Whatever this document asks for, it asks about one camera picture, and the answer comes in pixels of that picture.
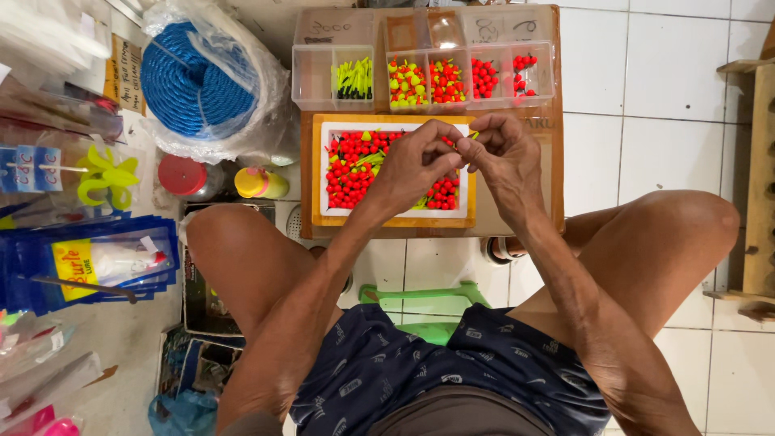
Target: green plastic stool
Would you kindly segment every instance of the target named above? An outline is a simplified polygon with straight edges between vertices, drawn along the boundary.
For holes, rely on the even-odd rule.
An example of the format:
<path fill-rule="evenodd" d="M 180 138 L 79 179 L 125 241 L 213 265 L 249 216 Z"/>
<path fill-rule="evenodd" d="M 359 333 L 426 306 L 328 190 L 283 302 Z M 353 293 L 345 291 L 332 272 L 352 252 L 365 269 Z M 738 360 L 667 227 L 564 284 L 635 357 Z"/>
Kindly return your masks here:
<path fill-rule="evenodd" d="M 462 296 L 466 297 L 471 305 L 482 303 L 486 307 L 491 308 L 490 303 L 479 292 L 477 284 L 471 281 L 460 282 L 459 288 L 404 292 L 382 292 L 378 291 L 375 285 L 362 285 L 358 292 L 358 300 L 362 304 L 379 303 L 382 299 L 434 298 L 442 296 Z M 458 323 L 415 323 L 402 324 L 396 327 L 406 333 L 416 334 L 431 344 L 446 345 L 452 334 L 455 333 L 457 325 Z"/>

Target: leg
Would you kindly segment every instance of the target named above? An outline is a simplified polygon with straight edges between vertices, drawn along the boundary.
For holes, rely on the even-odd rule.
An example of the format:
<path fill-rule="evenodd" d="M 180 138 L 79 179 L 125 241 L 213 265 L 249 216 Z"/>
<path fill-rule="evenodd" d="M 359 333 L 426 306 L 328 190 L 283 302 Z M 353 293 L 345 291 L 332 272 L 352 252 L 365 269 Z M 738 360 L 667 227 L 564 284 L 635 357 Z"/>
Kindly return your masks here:
<path fill-rule="evenodd" d="M 720 197 L 659 191 L 614 209 L 570 218 L 565 239 L 583 247 L 578 258 L 598 285 L 655 337 L 729 253 L 738 228 L 737 210 Z M 546 287 L 508 315 L 570 343 L 570 330 Z"/>
<path fill-rule="evenodd" d="M 202 210 L 187 234 L 191 259 L 248 342 L 272 306 L 315 264 L 309 251 L 244 205 Z M 329 328 L 342 313 L 336 308 Z"/>

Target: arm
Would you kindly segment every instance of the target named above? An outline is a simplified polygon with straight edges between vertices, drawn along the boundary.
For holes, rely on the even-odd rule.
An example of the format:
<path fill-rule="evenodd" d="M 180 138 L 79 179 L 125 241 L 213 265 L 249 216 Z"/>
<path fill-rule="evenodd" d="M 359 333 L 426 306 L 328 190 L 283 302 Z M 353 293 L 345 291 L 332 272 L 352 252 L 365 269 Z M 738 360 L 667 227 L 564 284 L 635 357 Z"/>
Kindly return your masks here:
<path fill-rule="evenodd" d="M 700 434 L 670 368 L 651 338 L 574 257 L 546 215 L 540 185 L 540 146 L 507 116 L 471 123 L 487 145 L 463 139 L 458 151 L 478 167 L 498 212 L 536 263 L 571 346 L 597 383 L 626 434 Z"/>
<path fill-rule="evenodd" d="M 411 208 L 437 178 L 460 166 L 460 156 L 436 139 L 440 136 L 457 140 L 462 134 L 434 120 L 391 145 L 366 197 L 312 271 L 277 302 L 246 346 L 219 404 L 219 431 L 256 412 L 280 422 L 285 419 L 315 363 L 331 313 L 360 252 L 382 224 Z"/>

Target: man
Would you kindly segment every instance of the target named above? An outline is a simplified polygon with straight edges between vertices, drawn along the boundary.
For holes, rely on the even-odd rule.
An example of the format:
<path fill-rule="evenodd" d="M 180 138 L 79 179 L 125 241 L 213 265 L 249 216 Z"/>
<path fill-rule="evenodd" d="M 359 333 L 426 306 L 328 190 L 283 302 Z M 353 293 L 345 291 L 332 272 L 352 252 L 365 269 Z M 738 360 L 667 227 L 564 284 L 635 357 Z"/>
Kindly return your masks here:
<path fill-rule="evenodd" d="M 317 259 L 250 208 L 192 220 L 191 256 L 247 342 L 220 434 L 279 435 L 289 411 L 315 436 L 591 436 L 611 415 L 626 434 L 700 434 L 652 339 L 732 249 L 735 208 L 706 192 L 654 192 L 569 218 L 560 236 L 522 123 L 489 114 L 470 128 L 478 141 L 432 120 L 393 143 Z M 336 307 L 374 232 L 466 163 L 514 230 L 506 249 L 526 250 L 546 285 L 516 308 L 472 306 L 446 347 L 399 331 L 378 305 Z"/>

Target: yellow bottle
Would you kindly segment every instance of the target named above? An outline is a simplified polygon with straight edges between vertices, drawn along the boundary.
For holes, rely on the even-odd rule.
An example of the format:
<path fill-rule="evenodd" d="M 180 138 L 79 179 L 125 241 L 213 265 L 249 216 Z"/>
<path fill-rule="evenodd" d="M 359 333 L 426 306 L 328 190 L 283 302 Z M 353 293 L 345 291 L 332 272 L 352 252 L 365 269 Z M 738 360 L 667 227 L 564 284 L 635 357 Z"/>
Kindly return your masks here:
<path fill-rule="evenodd" d="M 243 168 L 234 176 L 237 192 L 246 199 L 280 199 L 288 194 L 288 181 L 262 168 Z"/>

